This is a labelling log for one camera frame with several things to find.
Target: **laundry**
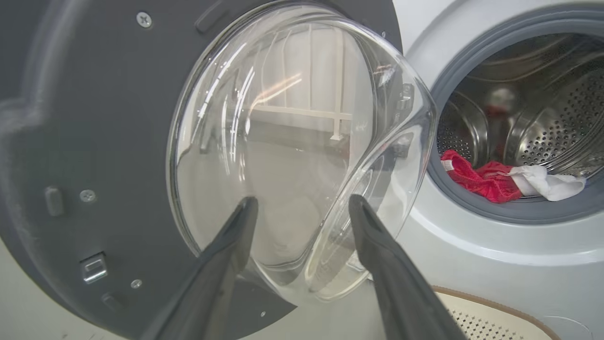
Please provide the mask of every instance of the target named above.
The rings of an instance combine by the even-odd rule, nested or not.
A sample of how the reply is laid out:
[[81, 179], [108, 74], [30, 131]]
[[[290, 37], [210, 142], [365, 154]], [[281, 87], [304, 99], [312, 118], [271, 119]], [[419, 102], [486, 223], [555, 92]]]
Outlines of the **laundry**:
[[583, 177], [550, 175], [541, 165], [513, 167], [490, 161], [472, 169], [454, 150], [445, 151], [440, 160], [454, 182], [494, 203], [537, 195], [559, 201], [580, 193], [586, 183]]
[[453, 181], [493, 203], [505, 203], [522, 197], [514, 179], [508, 175], [512, 166], [491, 161], [474, 170], [470, 162], [455, 150], [445, 151], [440, 161]]
[[512, 168], [510, 177], [523, 196], [540, 195], [548, 201], [559, 201], [575, 196], [585, 187], [585, 177], [571, 175], [548, 175], [540, 165], [525, 165]]

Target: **screw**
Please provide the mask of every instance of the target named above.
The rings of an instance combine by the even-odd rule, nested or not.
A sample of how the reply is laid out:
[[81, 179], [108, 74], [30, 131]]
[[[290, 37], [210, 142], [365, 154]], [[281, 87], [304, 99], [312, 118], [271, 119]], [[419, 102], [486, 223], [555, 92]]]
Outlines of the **screw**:
[[82, 202], [92, 203], [97, 200], [97, 194], [90, 189], [82, 190], [80, 199]]
[[147, 13], [145, 13], [145, 12], [138, 12], [138, 14], [137, 14], [137, 23], [142, 28], [149, 28], [149, 27], [151, 27], [151, 24], [153, 23], [153, 20], [151, 20], [151, 16], [149, 16]]
[[139, 280], [139, 279], [136, 279], [136, 280], [134, 280], [134, 281], [132, 281], [132, 282], [130, 283], [130, 286], [131, 286], [133, 289], [139, 289], [139, 288], [140, 288], [142, 285], [143, 285], [143, 282], [142, 282], [141, 280]]

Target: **stainless steel drum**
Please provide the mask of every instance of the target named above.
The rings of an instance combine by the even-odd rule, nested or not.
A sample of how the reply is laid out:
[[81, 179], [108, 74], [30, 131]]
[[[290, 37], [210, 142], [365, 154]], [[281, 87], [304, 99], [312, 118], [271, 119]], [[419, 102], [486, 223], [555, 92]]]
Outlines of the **stainless steel drum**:
[[[507, 165], [543, 165], [551, 173], [590, 177], [604, 167], [604, 54], [585, 36], [546, 36], [499, 52], [514, 74], [475, 77], [459, 84], [439, 121], [439, 153], [454, 149], [479, 167], [489, 160]], [[544, 44], [543, 65], [524, 47]], [[556, 50], [559, 55], [553, 56]], [[525, 51], [527, 55], [514, 55]], [[492, 67], [495, 61], [485, 61]]]

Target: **red cloth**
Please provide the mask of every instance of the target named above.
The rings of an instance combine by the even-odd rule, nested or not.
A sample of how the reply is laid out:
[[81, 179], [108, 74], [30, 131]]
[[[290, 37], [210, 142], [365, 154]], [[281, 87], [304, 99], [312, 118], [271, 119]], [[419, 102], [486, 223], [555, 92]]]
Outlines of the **red cloth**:
[[522, 197], [514, 180], [507, 176], [513, 166], [491, 161], [474, 170], [470, 162], [454, 150], [445, 151], [440, 160], [454, 182], [493, 203], [504, 203]]

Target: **door glass bowl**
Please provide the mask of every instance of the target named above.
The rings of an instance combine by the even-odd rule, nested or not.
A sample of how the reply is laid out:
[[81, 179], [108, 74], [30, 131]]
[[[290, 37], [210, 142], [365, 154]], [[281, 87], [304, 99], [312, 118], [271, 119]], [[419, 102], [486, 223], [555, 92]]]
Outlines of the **door glass bowl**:
[[199, 58], [176, 109], [168, 187], [195, 254], [239, 200], [259, 216], [250, 270], [294, 304], [368, 276], [347, 213], [362, 194], [396, 236], [425, 172], [434, 104], [381, 36], [319, 5], [270, 5]]

